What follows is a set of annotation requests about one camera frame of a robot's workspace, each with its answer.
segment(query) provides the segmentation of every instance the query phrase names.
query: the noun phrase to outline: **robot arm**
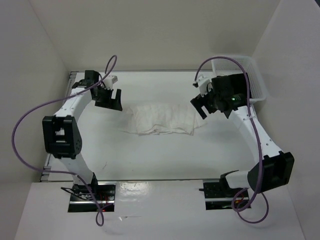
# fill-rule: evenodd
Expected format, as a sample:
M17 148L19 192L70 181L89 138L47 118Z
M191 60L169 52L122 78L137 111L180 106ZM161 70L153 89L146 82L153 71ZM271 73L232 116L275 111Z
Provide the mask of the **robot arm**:
M209 114L217 110L224 113L238 128L243 139L248 144L253 160L256 165L247 171L231 171L222 174L220 183L225 189L252 188L255 190L259 172L258 143L252 119L255 123L260 138L263 157L263 179L259 193L286 185L289 182L294 164L294 157L290 152L283 153L282 150L271 140L264 128L259 123L255 111L250 105L251 116L247 107L247 86L243 74L220 76L209 79L200 75L193 83L199 88L200 94L191 100L203 119L207 117L202 107Z
M122 111L121 90L117 89L115 99L111 98L113 84L117 80L116 76L108 76L103 81L104 87L97 86L91 91L69 98L53 116L45 116L42 120L46 152L60 159L68 171L79 174L94 192L97 189L98 181L81 155L82 138L77 121L91 100L95 100L97 107ZM72 86L71 95L83 91L98 81L98 72L85 71L84 79ZM84 184L79 178L76 175L72 177L73 184L77 188L85 190Z

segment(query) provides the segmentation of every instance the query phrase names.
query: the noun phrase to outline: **wall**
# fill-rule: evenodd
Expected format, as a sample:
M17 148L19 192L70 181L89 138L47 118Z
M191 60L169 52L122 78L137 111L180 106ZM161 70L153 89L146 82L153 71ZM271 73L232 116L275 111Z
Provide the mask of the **wall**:
M213 54L251 55L279 1L30 0L71 70L104 69L113 54L118 70L197 69Z
M307 240L319 239L320 8L282 0L253 57L269 91L259 119L295 164L288 185Z
M29 192L39 174L14 156L11 132L31 107L65 94L68 71L27 0L0 1L0 224L1 239L14 238ZM30 115L17 132L17 147L38 167L46 158L41 120L59 104Z

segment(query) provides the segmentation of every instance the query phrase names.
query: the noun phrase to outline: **gray wall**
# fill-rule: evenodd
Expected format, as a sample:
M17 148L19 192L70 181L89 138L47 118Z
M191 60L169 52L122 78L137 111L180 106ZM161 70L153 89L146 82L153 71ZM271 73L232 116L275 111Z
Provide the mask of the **gray wall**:
M197 69L252 55L280 0L30 0L71 70Z
M282 0L253 57L270 95L259 105L259 119L275 142L295 157L288 188L306 240L318 240L320 8L316 2Z
M39 180L14 156L11 132L31 107L64 95L69 74L28 0L0 1L0 33L0 236L11 240L31 181ZM35 166L46 158L41 120L58 106L39 109L18 129L18 149Z

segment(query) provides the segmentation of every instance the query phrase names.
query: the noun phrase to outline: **plastic laundry basket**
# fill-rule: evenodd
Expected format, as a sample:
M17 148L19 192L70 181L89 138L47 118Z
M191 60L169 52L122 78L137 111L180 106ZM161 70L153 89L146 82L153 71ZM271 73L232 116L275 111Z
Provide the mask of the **plastic laundry basket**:
M256 61L250 56L224 55L239 62L247 72L250 82L250 102L255 103L266 99L267 90L264 80L259 72ZM224 76L242 73L241 69L232 61L227 59L214 59L211 61L212 71L215 76Z

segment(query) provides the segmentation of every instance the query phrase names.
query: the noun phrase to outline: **white cloth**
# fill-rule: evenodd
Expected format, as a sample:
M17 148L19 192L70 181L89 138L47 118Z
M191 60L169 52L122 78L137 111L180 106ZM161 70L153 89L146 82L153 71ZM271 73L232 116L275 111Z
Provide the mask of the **white cloth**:
M132 134L192 135L194 129L206 124L191 104L145 103L125 112L126 124L120 130Z

